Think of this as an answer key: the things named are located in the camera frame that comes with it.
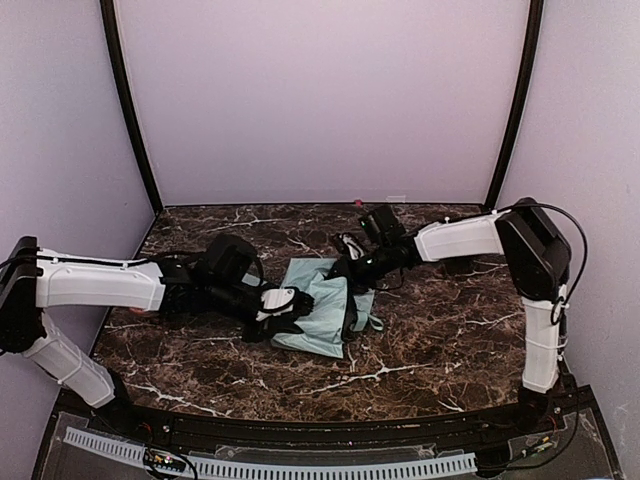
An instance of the light blue cloth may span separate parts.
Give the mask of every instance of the light blue cloth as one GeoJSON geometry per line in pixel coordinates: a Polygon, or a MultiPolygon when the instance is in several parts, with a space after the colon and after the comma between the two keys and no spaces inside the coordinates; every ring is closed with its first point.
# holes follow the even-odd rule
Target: light blue cloth
{"type": "MultiPolygon", "coordinates": [[[[347,279],[344,277],[325,280],[335,259],[293,258],[282,282],[283,287],[298,287],[314,298],[310,315],[296,321],[304,333],[278,333],[271,340],[275,347],[302,350],[328,357],[343,358],[342,328],[347,309],[347,279]]],[[[376,330],[382,330],[382,322],[371,316],[373,291],[355,295],[358,321],[352,330],[359,332],[371,323],[376,330]]]]}

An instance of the black metal frame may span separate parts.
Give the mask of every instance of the black metal frame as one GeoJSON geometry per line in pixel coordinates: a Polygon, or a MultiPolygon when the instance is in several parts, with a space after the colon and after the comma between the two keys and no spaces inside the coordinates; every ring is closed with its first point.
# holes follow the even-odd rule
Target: black metal frame
{"type": "MultiPolygon", "coordinates": [[[[492,209],[496,206],[502,185],[507,175],[509,162],[513,154],[513,147],[518,135],[522,113],[529,90],[531,81],[531,73],[533,71],[533,62],[535,59],[536,48],[538,45],[538,36],[540,34],[540,25],[542,23],[542,9],[544,0],[530,0],[529,18],[527,21],[527,30],[524,39],[524,47],[522,50],[522,59],[520,62],[520,70],[518,72],[518,80],[513,94],[511,103],[511,111],[502,140],[502,147],[493,172],[493,178],[487,192],[487,197],[483,207],[492,209]]],[[[102,21],[104,23],[104,31],[107,38],[107,46],[109,48],[109,56],[111,57],[111,67],[113,69],[113,77],[118,89],[120,97],[120,106],[129,131],[129,138],[135,153],[138,169],[149,201],[156,213],[164,209],[158,186],[153,176],[149,157],[144,147],[142,135],[140,133],[140,125],[133,104],[133,97],[127,79],[124,57],[122,54],[122,45],[118,34],[118,22],[115,13],[114,0],[100,0],[102,8],[102,21]]]]}
{"type": "Polygon", "coordinates": [[[516,89],[513,93],[511,111],[509,112],[509,120],[507,121],[507,128],[505,129],[504,138],[502,139],[500,153],[498,154],[498,161],[493,171],[493,178],[491,179],[491,185],[487,192],[487,198],[484,201],[484,207],[486,209],[492,209],[496,206],[502,185],[507,176],[507,170],[509,169],[509,162],[513,154],[513,147],[516,143],[522,113],[524,112],[524,105],[527,100],[531,73],[533,72],[533,61],[536,56],[540,25],[542,24],[543,6],[544,0],[531,0],[529,4],[529,19],[527,20],[527,32],[524,37],[520,71],[518,72],[516,89]]]}
{"type": "MultiPolygon", "coordinates": [[[[580,387],[577,390],[577,401],[575,394],[576,392],[564,392],[554,396],[550,410],[559,408],[562,412],[561,415],[556,415],[557,426],[565,428],[563,415],[575,412],[576,407],[580,410],[591,408],[613,476],[616,480],[622,480],[620,462],[591,387],[580,387]]],[[[190,451],[215,453],[220,446],[293,451],[349,450],[357,454],[358,451],[371,448],[435,444],[439,452],[463,449],[466,452],[475,452],[478,458],[491,458],[505,449],[508,451],[507,442],[522,435],[515,427],[491,427],[491,424],[502,425],[505,419],[511,418],[518,408],[517,404],[449,415],[334,423],[232,420],[148,407],[135,408],[156,427],[154,430],[163,432],[155,439],[156,444],[182,454],[188,454],[190,451]],[[163,430],[160,429],[161,426],[168,428],[163,430]]],[[[91,415],[89,407],[78,395],[62,389],[40,444],[32,480],[39,479],[42,474],[49,443],[61,412],[86,417],[89,420],[89,428],[113,433],[98,417],[91,415]]],[[[549,431],[552,428],[551,421],[545,420],[538,425],[535,432],[549,431]]]]}
{"type": "Polygon", "coordinates": [[[133,96],[131,95],[124,56],[122,55],[122,45],[120,44],[118,21],[113,0],[100,0],[100,8],[102,10],[104,34],[107,38],[107,48],[109,49],[109,57],[111,58],[111,69],[113,70],[113,78],[116,82],[118,96],[120,97],[122,115],[127,124],[129,140],[131,141],[133,153],[136,157],[140,176],[142,177],[144,188],[147,191],[147,197],[149,198],[151,207],[154,212],[160,213],[164,209],[164,206],[155,178],[153,177],[147,151],[144,148],[144,141],[142,140],[142,133],[133,104],[133,96]]]}

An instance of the black pole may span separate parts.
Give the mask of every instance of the black pole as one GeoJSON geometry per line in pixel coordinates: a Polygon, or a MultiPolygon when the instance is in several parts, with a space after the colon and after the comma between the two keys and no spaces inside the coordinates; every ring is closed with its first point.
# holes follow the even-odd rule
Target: black pole
{"type": "Polygon", "coordinates": [[[162,199],[160,198],[158,186],[153,178],[149,157],[147,156],[147,151],[145,150],[144,142],[142,141],[142,134],[140,133],[138,117],[136,116],[136,110],[133,106],[133,97],[131,96],[131,89],[129,88],[129,81],[127,79],[127,71],[124,65],[122,45],[120,44],[120,36],[118,35],[118,23],[116,20],[116,11],[113,5],[113,0],[100,0],[100,7],[102,9],[102,23],[104,25],[105,36],[107,37],[109,57],[111,58],[113,78],[116,82],[116,88],[118,89],[120,107],[122,108],[124,121],[127,125],[127,131],[129,132],[129,140],[133,147],[133,153],[136,157],[140,176],[142,177],[144,188],[147,191],[149,202],[151,202],[151,206],[157,214],[160,213],[164,207],[162,205],[162,199]]]}
{"type": "Polygon", "coordinates": [[[524,37],[518,81],[516,82],[516,90],[513,94],[511,112],[509,112],[509,120],[507,121],[507,128],[504,132],[502,147],[500,147],[500,154],[498,155],[496,168],[493,171],[491,185],[489,186],[487,198],[484,201],[484,207],[486,209],[494,208],[498,202],[500,190],[502,189],[502,184],[504,183],[509,168],[513,147],[516,143],[516,137],[518,136],[518,128],[522,120],[522,112],[524,111],[529,82],[531,81],[531,73],[533,72],[533,61],[536,56],[540,25],[542,24],[543,6],[544,0],[531,0],[529,4],[529,20],[527,21],[527,32],[524,37]]]}

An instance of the camera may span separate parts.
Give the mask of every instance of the camera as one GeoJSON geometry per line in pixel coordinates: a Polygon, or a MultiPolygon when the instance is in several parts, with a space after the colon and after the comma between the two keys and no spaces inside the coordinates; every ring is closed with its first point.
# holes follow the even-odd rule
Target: camera
{"type": "Polygon", "coordinates": [[[381,247],[394,246],[406,233],[389,205],[378,207],[360,217],[360,225],[371,243],[381,247]]]}

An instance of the black cable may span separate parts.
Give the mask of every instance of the black cable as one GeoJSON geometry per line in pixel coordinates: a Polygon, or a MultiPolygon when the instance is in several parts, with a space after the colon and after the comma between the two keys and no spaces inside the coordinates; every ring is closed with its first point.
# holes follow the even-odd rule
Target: black cable
{"type": "Polygon", "coordinates": [[[512,466],[511,464],[518,462],[520,460],[523,460],[525,458],[528,457],[523,457],[523,456],[518,456],[512,460],[509,460],[508,462],[504,462],[498,465],[478,465],[478,470],[479,471],[487,471],[487,472],[491,472],[491,471],[495,471],[495,470],[501,470],[501,471],[513,471],[513,470],[533,470],[536,468],[540,468],[540,467],[544,467],[545,465],[550,464],[551,462],[553,462],[556,458],[558,458],[560,455],[562,455],[565,450],[567,450],[567,448],[569,448],[569,445],[571,445],[571,442],[573,442],[573,439],[576,436],[576,433],[578,432],[578,424],[580,423],[580,395],[578,393],[578,387],[577,387],[577,383],[576,383],[576,379],[573,376],[573,374],[571,372],[565,373],[563,374],[563,376],[565,377],[571,377],[571,384],[573,385],[573,390],[574,390],[574,395],[576,396],[576,403],[575,403],[575,411],[576,411],[576,420],[575,423],[573,425],[573,430],[571,432],[571,436],[569,437],[569,440],[567,440],[567,443],[565,443],[562,448],[560,448],[555,455],[553,455],[552,457],[547,458],[546,460],[544,460],[543,462],[540,462],[536,465],[523,465],[523,466],[512,466]]]}
{"type": "Polygon", "coordinates": [[[0,263],[0,270],[2,270],[7,265],[11,265],[12,263],[18,262],[20,260],[35,260],[35,255],[16,255],[15,257],[7,258],[4,262],[0,263]]]}

